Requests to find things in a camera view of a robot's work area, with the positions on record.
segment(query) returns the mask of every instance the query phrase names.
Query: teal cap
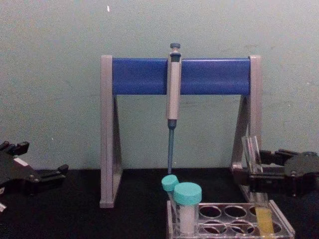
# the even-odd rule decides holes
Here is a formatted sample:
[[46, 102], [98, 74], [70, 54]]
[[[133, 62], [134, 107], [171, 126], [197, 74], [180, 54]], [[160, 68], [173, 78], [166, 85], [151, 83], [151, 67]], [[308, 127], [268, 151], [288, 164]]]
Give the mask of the teal cap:
[[201, 187], [195, 183], [179, 183], [174, 188], [173, 197], [180, 205], [195, 205], [201, 201]]
[[172, 192], [174, 191], [175, 185], [178, 184], [178, 179], [175, 175], [170, 174], [163, 177], [163, 179], [161, 180], [161, 184], [165, 191]]

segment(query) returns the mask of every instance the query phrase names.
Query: blue pipette holder bar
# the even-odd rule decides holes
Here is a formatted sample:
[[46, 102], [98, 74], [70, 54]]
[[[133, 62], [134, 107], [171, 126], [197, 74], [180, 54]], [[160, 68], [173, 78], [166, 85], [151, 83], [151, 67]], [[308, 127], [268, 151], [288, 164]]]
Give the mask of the blue pipette holder bar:
[[[101, 208], [114, 207], [122, 175], [116, 95], [165, 95], [166, 82], [166, 58], [101, 57]], [[261, 145], [260, 56], [183, 59], [180, 90], [182, 95], [241, 95], [231, 170], [242, 167], [247, 126]], [[242, 190], [249, 200], [247, 188]]]

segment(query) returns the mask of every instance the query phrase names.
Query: wall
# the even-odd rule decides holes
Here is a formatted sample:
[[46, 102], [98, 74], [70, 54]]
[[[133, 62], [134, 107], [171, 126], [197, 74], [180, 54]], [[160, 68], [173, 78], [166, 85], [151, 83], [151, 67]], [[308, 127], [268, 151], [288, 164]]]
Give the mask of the wall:
[[[3, 0], [0, 138], [35, 168], [98, 168], [99, 58], [263, 56], [263, 148], [319, 151], [317, 0]], [[229, 165], [238, 96], [183, 96], [175, 167]], [[165, 96], [120, 96], [123, 164], [166, 167]]]

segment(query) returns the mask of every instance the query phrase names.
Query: black table surface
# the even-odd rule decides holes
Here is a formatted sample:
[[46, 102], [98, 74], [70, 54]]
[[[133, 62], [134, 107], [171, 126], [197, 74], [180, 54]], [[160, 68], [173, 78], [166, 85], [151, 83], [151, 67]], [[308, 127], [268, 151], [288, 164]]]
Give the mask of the black table surface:
[[[244, 203], [226, 168], [175, 169], [180, 182], [199, 184], [203, 202]], [[34, 197], [4, 195], [0, 239], [164, 239], [164, 169], [129, 169], [122, 176], [115, 208], [100, 209], [100, 171], [70, 170], [62, 187]], [[301, 199], [270, 195], [297, 239], [319, 238], [319, 193]]]

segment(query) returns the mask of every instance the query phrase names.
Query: micropipette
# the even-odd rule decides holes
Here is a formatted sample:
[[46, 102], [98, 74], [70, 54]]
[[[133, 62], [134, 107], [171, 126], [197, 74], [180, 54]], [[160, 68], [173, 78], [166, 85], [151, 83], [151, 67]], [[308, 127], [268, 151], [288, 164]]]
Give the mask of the micropipette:
[[178, 119], [179, 96], [180, 96], [180, 79], [181, 79], [181, 54], [178, 52], [179, 43], [170, 45], [172, 51], [167, 61], [167, 102], [166, 102], [166, 118], [169, 129], [168, 136], [168, 174], [171, 174], [173, 160], [173, 143], [174, 129]]

